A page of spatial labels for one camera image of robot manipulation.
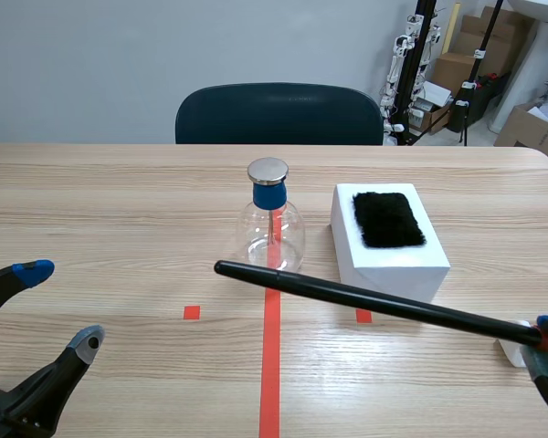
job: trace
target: white wall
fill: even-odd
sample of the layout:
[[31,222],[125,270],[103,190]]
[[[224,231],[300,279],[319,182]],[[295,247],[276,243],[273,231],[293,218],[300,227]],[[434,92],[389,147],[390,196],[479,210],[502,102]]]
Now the white wall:
[[[491,2],[464,3],[474,12]],[[453,4],[439,1],[444,30]],[[0,141],[173,142],[183,99],[217,84],[311,82],[377,98],[394,38],[415,7],[416,0],[0,0]]]

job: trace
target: red tape square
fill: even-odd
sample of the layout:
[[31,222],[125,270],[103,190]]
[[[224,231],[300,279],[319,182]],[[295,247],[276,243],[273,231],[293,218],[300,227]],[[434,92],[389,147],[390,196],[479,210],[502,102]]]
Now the red tape square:
[[201,306],[185,306],[183,319],[199,319],[201,317]]
[[372,312],[361,308],[355,310],[355,318],[357,319],[357,324],[372,324],[374,322]]

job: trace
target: red tape line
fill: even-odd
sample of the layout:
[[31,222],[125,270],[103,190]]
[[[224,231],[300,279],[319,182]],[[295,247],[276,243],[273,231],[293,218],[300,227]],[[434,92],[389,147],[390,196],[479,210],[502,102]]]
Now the red tape line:
[[[268,267],[277,268],[281,257],[282,221],[278,211],[272,212],[272,216],[275,244],[268,247]],[[266,289],[259,438],[280,437],[280,311],[280,292]]]

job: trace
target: black pole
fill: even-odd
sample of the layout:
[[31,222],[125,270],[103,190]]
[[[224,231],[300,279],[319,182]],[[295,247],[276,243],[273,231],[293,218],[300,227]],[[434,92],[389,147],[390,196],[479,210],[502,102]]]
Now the black pole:
[[[480,51],[487,50],[487,45],[490,42],[491,34],[493,33],[493,28],[495,27],[495,23],[497,23],[497,19],[500,15],[501,7],[503,6],[504,0],[498,0],[497,4],[495,5],[495,8],[493,9],[493,15],[491,17],[490,23],[487,27],[487,31],[485,32],[485,37],[481,41],[481,47],[479,48]],[[477,75],[479,74],[479,68],[481,66],[482,59],[476,58],[475,62],[473,63],[473,69],[471,70],[471,74],[469,76],[469,83],[474,83],[475,79],[477,78]],[[468,134],[469,134],[469,107],[471,102],[473,101],[475,95],[475,89],[460,89],[457,96],[453,100],[453,103],[450,105],[450,109],[445,112],[443,115],[441,115],[436,121],[434,121],[428,128],[425,129],[424,132],[422,132],[419,136],[415,137],[413,141],[409,141],[407,144],[410,146],[415,145],[420,139],[422,139],[432,128],[434,128],[437,123],[439,123],[441,120],[445,118],[447,114],[452,112],[457,107],[458,101],[466,101],[469,103],[468,106],[463,107],[463,129],[462,132],[464,132],[464,141],[465,146],[468,144]]]
[[420,61],[424,47],[427,43],[428,33],[432,26],[432,18],[437,7],[437,0],[418,0],[416,5],[416,15],[423,16],[424,21],[420,30],[420,36],[415,43],[414,50],[407,53],[404,65],[402,66],[402,75],[398,83],[397,95],[395,98],[395,113],[390,118],[393,125],[404,125],[404,132],[396,132],[395,136],[399,145],[406,145],[407,136],[410,131],[408,122],[408,108],[412,102],[412,90],[420,68]]
[[299,297],[362,308],[448,329],[506,339],[532,347],[538,347],[543,343],[543,335],[537,328],[524,327],[499,319],[333,283],[311,276],[226,261],[217,262],[215,271],[222,276]]

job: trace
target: dark green chair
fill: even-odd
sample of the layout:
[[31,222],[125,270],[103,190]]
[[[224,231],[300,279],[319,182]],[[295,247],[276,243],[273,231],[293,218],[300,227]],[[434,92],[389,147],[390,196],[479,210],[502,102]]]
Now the dark green chair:
[[181,105],[180,144],[381,145],[377,104],[353,89],[309,84],[240,84],[200,89]]

